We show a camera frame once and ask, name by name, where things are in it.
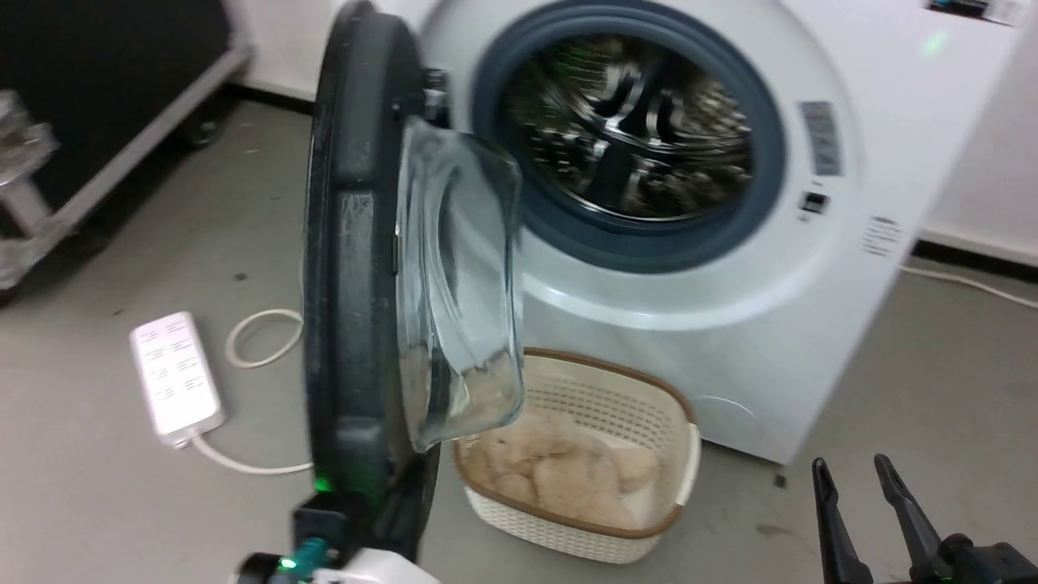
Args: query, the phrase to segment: stuffed animal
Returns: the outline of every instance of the stuffed animal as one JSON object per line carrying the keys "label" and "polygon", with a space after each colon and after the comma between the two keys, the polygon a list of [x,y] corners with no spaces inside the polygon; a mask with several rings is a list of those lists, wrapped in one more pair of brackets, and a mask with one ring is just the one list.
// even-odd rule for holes
{"label": "stuffed animal", "polygon": [[569,414],[528,410],[480,435],[465,458],[469,479],[515,501],[592,524],[638,529],[620,496],[646,486],[659,462],[647,448],[613,449]]}

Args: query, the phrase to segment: black baseboard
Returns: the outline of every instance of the black baseboard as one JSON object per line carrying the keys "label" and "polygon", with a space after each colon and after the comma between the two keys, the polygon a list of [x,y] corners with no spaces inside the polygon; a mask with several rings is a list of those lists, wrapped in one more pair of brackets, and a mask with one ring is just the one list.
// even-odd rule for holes
{"label": "black baseboard", "polygon": [[285,109],[302,113],[303,115],[313,115],[313,102],[290,98],[278,93],[271,93],[262,89],[253,89],[243,85],[224,85],[223,93],[228,98],[262,103],[278,109]]}
{"label": "black baseboard", "polygon": [[957,247],[949,247],[948,245],[941,245],[939,243],[918,241],[916,242],[916,247],[912,249],[911,254],[924,259],[932,259],[943,263],[962,266],[964,268],[971,268],[995,275],[1004,275],[1023,281],[1030,281],[1032,283],[1038,283],[1038,267],[1029,266],[1027,263],[1018,263],[1016,261],[1010,261],[1009,259],[1003,259],[1000,257],[992,257],[991,255],[985,255],[984,253],[966,251],[965,249],[959,249]]}
{"label": "black baseboard", "polygon": [[[228,96],[235,99],[258,102],[271,107],[286,109],[304,115],[313,115],[313,102],[308,102],[306,100],[271,93],[270,91],[253,89],[252,87],[244,87],[242,85],[227,85],[223,91]],[[924,259],[932,259],[943,263],[962,266],[964,268],[980,270],[995,275],[1005,275],[1016,279],[1022,279],[1023,281],[1038,283],[1038,267],[992,257],[991,255],[976,253],[974,251],[966,251],[965,249],[958,249],[956,247],[949,247],[948,245],[941,245],[939,243],[918,241],[916,242],[916,247],[912,249],[911,254]]]}

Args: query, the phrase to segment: washing machine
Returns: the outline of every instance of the washing machine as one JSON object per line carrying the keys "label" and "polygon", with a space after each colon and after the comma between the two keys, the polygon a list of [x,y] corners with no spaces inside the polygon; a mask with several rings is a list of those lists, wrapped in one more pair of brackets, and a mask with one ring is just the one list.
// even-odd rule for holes
{"label": "washing machine", "polygon": [[420,77],[429,117],[516,160],[525,345],[662,379],[705,439],[787,464],[1027,8],[381,0],[406,34],[353,51],[416,51],[420,63],[371,62]]}

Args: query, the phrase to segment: laundry basket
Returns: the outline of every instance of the laundry basket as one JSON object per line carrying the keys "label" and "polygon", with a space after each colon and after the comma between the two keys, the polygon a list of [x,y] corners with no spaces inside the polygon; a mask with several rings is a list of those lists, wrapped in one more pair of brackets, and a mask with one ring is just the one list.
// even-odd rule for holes
{"label": "laundry basket", "polygon": [[590,524],[510,499],[472,481],[465,461],[479,436],[455,442],[465,495],[488,524],[532,544],[608,563],[646,556],[677,521],[695,481],[700,433],[691,406],[667,384],[609,363],[527,349],[526,408],[567,412],[577,425],[613,444],[652,450],[659,474],[643,501],[643,525],[625,530]]}

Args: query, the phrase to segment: gray floor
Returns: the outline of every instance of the gray floor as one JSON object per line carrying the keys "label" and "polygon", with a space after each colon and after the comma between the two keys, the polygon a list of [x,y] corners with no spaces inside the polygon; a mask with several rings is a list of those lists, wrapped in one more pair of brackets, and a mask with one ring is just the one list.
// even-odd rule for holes
{"label": "gray floor", "polygon": [[[286,551],[305,476],[253,478],[160,446],[127,343],[137,325],[194,313],[229,411],[214,445],[258,465],[307,456],[300,352],[231,368],[241,318],[299,305],[309,119],[257,105],[184,160],[112,244],[61,265],[0,312],[0,560],[3,580],[223,582],[250,551]],[[1038,287],[978,275],[1019,295]],[[291,328],[257,334],[263,355]],[[1038,313],[906,276],[814,438],[775,468],[709,447],[688,510],[632,566],[573,559],[480,522],[444,466],[422,563],[443,582],[820,582],[809,464],[825,456],[844,517],[878,582],[908,560],[872,469],[889,454],[941,533],[1009,540],[1038,559]]]}

